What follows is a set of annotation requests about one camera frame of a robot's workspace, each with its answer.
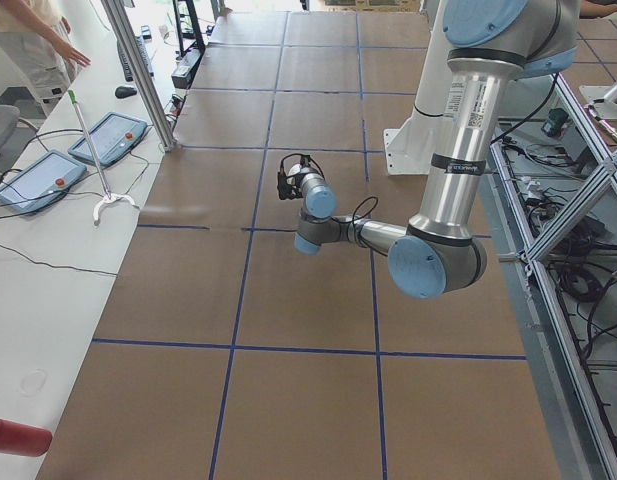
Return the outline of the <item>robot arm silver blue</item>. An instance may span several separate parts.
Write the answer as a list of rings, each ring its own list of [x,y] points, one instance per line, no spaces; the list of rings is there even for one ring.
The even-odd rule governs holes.
[[[610,86],[583,85],[579,91],[598,117],[617,120],[617,80]]]
[[[434,31],[449,44],[451,72],[441,132],[430,160],[420,211],[400,227],[351,214],[337,216],[336,196],[308,158],[277,175],[281,198],[300,198],[295,248],[316,254],[348,241],[387,256],[393,282],[421,299],[466,288],[487,256],[468,219],[485,171],[499,108],[510,81],[556,74],[575,57],[577,1],[449,1]]]

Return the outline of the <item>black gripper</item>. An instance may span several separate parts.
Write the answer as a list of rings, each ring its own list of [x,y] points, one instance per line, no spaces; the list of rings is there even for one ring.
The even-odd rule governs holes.
[[[308,169],[298,167],[293,173],[288,173],[283,167],[277,172],[277,193],[280,200],[294,200],[304,197],[302,181],[308,174]]]

